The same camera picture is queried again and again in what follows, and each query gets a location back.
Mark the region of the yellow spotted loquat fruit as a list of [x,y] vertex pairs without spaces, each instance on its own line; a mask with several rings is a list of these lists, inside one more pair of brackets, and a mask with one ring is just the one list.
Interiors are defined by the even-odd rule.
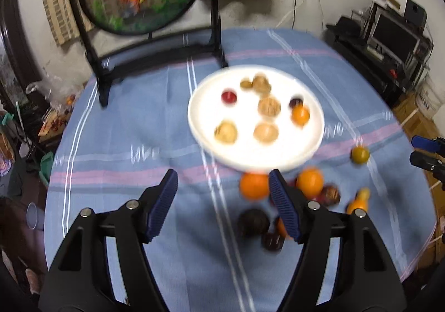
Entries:
[[216,127],[214,137],[220,143],[233,144],[238,138],[238,130],[233,122],[224,120]]

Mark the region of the smooth orange fruit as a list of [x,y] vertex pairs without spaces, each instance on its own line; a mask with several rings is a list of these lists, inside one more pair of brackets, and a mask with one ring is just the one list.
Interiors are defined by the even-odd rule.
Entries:
[[296,105],[292,109],[291,120],[295,125],[304,127],[310,120],[310,110],[303,104]]

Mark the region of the small olive green fruit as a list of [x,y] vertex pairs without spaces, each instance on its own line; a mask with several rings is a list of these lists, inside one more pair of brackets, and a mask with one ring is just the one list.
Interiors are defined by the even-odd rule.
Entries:
[[253,87],[253,84],[249,79],[243,79],[240,82],[240,88],[243,90],[249,90],[249,89],[252,89],[252,87]]

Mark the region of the black hat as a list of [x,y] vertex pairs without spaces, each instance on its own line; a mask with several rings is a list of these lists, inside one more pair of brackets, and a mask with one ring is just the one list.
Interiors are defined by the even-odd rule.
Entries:
[[341,16],[336,24],[327,24],[326,27],[335,35],[343,37],[359,38],[361,34],[360,24],[346,16]]

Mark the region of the small red cherry tomato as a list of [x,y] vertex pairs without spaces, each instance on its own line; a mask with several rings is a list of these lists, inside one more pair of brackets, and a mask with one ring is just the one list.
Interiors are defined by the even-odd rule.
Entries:
[[236,92],[230,89],[224,90],[221,94],[222,102],[227,105],[235,104],[237,102],[237,99],[238,97]]

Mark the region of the blue striped tablecloth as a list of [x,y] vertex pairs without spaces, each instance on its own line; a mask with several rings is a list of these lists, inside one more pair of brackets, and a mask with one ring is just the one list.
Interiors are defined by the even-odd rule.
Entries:
[[[231,29],[222,34],[230,65],[258,64],[305,83],[323,107],[321,148],[311,163],[339,188],[343,211],[363,187],[370,218],[397,272],[407,277],[436,227],[422,170],[410,164],[410,141],[390,109],[344,58],[310,34],[288,29]],[[301,247],[286,241],[271,253],[236,230],[250,207],[238,172],[202,151],[187,121],[195,87],[219,69],[213,58],[192,59],[128,78],[112,87],[102,108],[90,81],[75,104],[56,151],[45,207],[44,249],[51,261],[83,208],[103,212],[138,198],[168,169],[179,189],[158,237],[145,246],[171,311],[275,311]],[[370,151],[355,164],[351,150]]]

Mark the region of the dark purple mangosteen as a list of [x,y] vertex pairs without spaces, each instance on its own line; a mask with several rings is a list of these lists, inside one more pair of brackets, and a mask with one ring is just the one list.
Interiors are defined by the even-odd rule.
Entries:
[[258,208],[245,210],[237,220],[238,234],[244,239],[260,237],[268,232],[269,227],[268,215]]

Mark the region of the olive green round fruit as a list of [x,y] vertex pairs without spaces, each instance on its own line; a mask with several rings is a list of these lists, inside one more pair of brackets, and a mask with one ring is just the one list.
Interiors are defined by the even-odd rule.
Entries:
[[370,158],[370,151],[363,145],[357,145],[352,148],[350,158],[355,164],[366,164]]

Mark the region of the goldfish round screen stand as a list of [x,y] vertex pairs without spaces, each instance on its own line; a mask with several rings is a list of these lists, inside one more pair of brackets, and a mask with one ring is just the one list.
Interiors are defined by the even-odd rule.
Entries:
[[[197,0],[69,0],[85,58],[97,81],[101,107],[111,87],[123,79],[199,55],[213,55],[227,67],[222,46],[219,0],[210,0],[211,22],[197,28],[159,35],[181,19]],[[140,37],[129,46],[99,55],[85,23],[119,37]]]

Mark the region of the tan spotted fruit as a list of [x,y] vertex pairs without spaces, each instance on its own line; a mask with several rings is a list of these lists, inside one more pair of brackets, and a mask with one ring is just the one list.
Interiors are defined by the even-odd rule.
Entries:
[[269,94],[271,91],[271,84],[269,83],[268,79],[262,74],[257,74],[253,78],[252,87],[255,93],[261,95]]

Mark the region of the large dark red plum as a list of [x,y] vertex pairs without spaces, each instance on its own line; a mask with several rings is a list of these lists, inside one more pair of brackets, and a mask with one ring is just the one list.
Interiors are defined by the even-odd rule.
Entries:
[[317,201],[327,208],[338,205],[340,200],[339,189],[334,184],[326,184],[317,197]]

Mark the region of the white round plate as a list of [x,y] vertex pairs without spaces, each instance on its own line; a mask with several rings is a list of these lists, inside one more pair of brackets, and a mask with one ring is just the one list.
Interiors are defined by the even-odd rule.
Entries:
[[[240,82],[264,75],[271,84],[271,96],[281,105],[275,117],[262,116],[255,91],[243,90]],[[224,104],[221,94],[233,90],[237,102]],[[301,96],[310,110],[304,127],[291,120],[291,98]],[[238,138],[233,144],[220,143],[214,137],[216,127],[224,120],[233,122]],[[272,169],[290,171],[308,161],[323,140],[324,114],[310,88],[289,73],[260,65],[242,65],[221,69],[205,77],[189,99],[190,131],[200,147],[221,164],[238,171],[267,174]]]

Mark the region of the computer monitor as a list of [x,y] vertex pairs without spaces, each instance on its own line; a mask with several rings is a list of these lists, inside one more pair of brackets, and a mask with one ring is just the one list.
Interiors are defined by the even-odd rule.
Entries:
[[417,50],[420,38],[384,10],[376,12],[368,41],[401,64],[406,64]]

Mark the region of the small dark red plum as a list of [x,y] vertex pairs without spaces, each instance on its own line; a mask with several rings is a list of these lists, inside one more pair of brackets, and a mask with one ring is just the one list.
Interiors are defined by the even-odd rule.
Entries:
[[304,104],[304,99],[301,96],[295,96],[291,98],[288,106],[290,109],[293,109],[294,107],[298,107]]

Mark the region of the orange tangerine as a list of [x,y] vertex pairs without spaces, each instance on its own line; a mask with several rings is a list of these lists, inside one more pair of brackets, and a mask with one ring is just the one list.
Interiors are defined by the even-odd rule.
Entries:
[[258,201],[269,196],[268,175],[244,173],[239,182],[239,192],[251,201]]
[[307,199],[315,199],[321,194],[324,178],[321,170],[315,167],[305,168],[296,177],[295,187],[299,189]]

